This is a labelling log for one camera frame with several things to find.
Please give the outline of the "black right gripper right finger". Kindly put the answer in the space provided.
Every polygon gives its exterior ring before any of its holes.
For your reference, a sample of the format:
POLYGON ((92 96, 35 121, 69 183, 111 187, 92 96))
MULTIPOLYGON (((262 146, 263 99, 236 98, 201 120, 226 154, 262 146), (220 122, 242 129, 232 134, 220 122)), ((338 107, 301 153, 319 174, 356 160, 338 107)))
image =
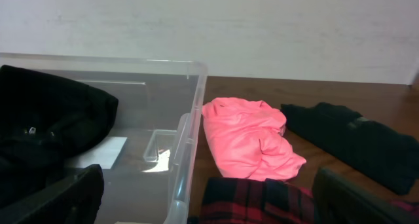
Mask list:
POLYGON ((364 191, 327 168, 315 176, 312 193, 326 224, 418 224, 418 217, 364 191))

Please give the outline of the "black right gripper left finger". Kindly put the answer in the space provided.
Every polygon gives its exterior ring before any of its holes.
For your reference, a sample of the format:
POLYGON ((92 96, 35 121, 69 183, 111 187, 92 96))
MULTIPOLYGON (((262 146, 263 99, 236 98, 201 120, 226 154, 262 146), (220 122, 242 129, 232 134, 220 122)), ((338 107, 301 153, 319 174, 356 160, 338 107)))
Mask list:
POLYGON ((104 192, 101 166, 76 174, 1 209, 2 224, 93 224, 104 192))

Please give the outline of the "dark pants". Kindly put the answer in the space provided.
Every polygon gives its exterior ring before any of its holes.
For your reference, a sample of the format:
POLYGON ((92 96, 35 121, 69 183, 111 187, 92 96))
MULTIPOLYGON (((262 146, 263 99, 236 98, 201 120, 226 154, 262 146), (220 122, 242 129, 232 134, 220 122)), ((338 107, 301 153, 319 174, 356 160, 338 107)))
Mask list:
POLYGON ((1 207, 64 177, 66 159, 112 129, 118 99, 84 83, 1 66, 1 207))

